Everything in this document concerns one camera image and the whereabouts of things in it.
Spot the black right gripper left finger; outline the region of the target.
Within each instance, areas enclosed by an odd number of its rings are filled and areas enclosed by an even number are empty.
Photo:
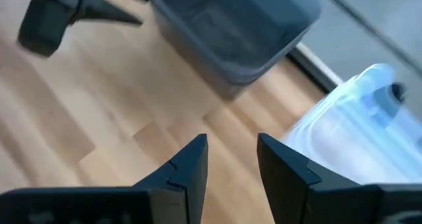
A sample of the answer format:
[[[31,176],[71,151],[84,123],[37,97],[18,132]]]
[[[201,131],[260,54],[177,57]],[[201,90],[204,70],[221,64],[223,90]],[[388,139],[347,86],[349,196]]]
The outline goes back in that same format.
[[[147,193],[152,224],[201,224],[207,177],[207,135],[199,134],[133,187]]]

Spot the black aluminium frame rail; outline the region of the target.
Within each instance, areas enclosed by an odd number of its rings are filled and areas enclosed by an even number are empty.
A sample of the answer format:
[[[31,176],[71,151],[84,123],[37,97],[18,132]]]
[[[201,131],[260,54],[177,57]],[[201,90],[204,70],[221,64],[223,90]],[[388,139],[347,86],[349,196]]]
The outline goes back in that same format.
[[[298,43],[288,54],[292,61],[320,90],[329,94],[344,81],[304,43]]]

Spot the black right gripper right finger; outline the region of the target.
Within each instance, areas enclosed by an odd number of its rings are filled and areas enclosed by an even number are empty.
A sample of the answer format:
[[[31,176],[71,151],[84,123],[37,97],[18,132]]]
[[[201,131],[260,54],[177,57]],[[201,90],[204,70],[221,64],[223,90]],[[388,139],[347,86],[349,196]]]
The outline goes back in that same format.
[[[265,133],[257,157],[276,224],[366,224],[365,192],[356,182]]]

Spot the grey translucent plastic basket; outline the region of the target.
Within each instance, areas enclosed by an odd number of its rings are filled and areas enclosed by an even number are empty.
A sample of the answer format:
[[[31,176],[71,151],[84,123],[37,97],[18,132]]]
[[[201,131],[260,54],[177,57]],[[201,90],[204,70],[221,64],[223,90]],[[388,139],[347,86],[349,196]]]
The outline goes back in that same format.
[[[150,0],[169,27],[231,84],[266,73],[321,14],[319,0]]]
[[[156,21],[166,41],[223,101],[233,101],[248,88],[245,85],[230,83],[196,47],[187,41],[185,36],[182,36],[166,20],[157,19]]]

